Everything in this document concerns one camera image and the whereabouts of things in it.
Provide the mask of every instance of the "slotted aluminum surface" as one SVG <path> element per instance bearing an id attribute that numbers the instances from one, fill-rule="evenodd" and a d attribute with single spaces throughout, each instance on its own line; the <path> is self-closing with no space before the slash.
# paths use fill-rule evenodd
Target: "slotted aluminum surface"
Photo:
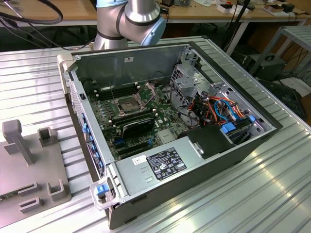
<path id="1" fill-rule="evenodd" d="M 281 32 L 292 41 L 299 44 L 309 52 L 311 51 L 311 27 L 284 27 Z"/>
<path id="2" fill-rule="evenodd" d="M 56 55 L 60 49 L 1 53 L 1 122 L 18 118 L 24 126 L 23 134 L 34 133 L 45 126 L 57 130 L 73 195 L 71 201 L 12 224 L 1 232 L 310 232 L 309 127 L 210 40 L 188 37 L 163 39 L 160 43 L 190 40 L 284 128 L 240 164 L 110 231 L 104 211 L 94 207 L 88 191 L 91 177 L 58 76 Z M 217 81 L 208 67 L 202 69 Z"/>

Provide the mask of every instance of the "power supply label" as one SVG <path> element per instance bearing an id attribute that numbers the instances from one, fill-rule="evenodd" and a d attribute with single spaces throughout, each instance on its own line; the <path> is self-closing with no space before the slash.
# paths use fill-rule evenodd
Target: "power supply label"
<path id="1" fill-rule="evenodd" d="M 174 147 L 147 157 L 147 162 L 159 181 L 187 168 Z"/>

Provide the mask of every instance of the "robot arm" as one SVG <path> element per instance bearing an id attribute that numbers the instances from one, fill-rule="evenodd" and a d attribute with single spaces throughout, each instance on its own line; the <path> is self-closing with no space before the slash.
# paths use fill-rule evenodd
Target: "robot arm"
<path id="1" fill-rule="evenodd" d="M 166 26 L 156 0 L 98 0 L 94 50 L 156 44 Z"/>

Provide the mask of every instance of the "table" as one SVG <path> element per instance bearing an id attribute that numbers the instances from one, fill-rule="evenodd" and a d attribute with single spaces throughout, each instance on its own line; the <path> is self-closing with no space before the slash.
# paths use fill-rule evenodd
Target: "table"
<path id="1" fill-rule="evenodd" d="M 208 53 L 283 129 L 238 165 L 110 231 L 104 211 L 94 207 L 88 191 L 91 177 L 58 75 L 56 56 L 61 50 L 0 53 L 0 121 L 20 119 L 23 134 L 45 126 L 57 130 L 73 196 L 67 203 L 1 229 L 1 233 L 310 232 L 311 128 L 211 40 L 197 36 L 159 43 L 187 41 Z M 202 70 L 217 81 L 214 71 L 207 66 Z"/>
<path id="2" fill-rule="evenodd" d="M 24 11 L 20 12 L 24 17 L 33 19 L 54 19 L 57 14 L 51 9 L 38 3 L 36 0 L 17 0 L 19 6 Z M 77 25 L 97 25 L 97 12 L 90 0 L 52 0 L 52 2 L 63 12 L 64 20 L 59 23 L 59 26 L 77 26 Z M 302 26 L 306 23 L 308 15 L 298 15 L 288 17 L 275 17 L 264 11 L 264 5 L 255 4 L 256 9 L 241 18 L 241 25 L 237 30 L 236 35 L 232 39 L 230 46 L 227 49 L 227 54 L 231 55 L 245 29 L 250 22 L 299 22 Z M 192 1 L 190 7 L 172 6 L 170 7 L 169 23 L 228 23 L 232 19 L 232 14 L 222 13 L 216 9 L 215 5 L 205 7 L 197 2 Z M 14 14 L 13 11 L 7 8 L 0 8 L 1 11 Z M 19 23 L 19 26 L 27 26 L 25 23 Z"/>

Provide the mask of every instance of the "green motherboard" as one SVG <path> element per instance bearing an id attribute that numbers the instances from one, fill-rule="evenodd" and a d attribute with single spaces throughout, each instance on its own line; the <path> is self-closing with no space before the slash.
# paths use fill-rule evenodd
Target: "green motherboard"
<path id="1" fill-rule="evenodd" d="M 162 87 L 154 87 L 155 96 L 145 106 L 138 106 L 133 100 L 133 95 L 113 98 L 110 100 L 98 100 L 95 96 L 88 97 L 95 117 L 102 129 L 110 151 L 116 160 L 121 160 L 134 154 L 155 148 L 170 141 L 188 130 L 189 127 L 171 107 L 169 95 Z M 146 103 L 153 96 L 149 88 L 142 88 L 139 92 L 140 100 Z M 128 114 L 127 125 L 138 121 L 131 119 L 131 114 L 138 111 L 149 110 L 147 115 L 154 124 L 145 132 L 124 138 L 125 123 L 113 124 L 111 119 L 122 119 L 120 112 Z"/>

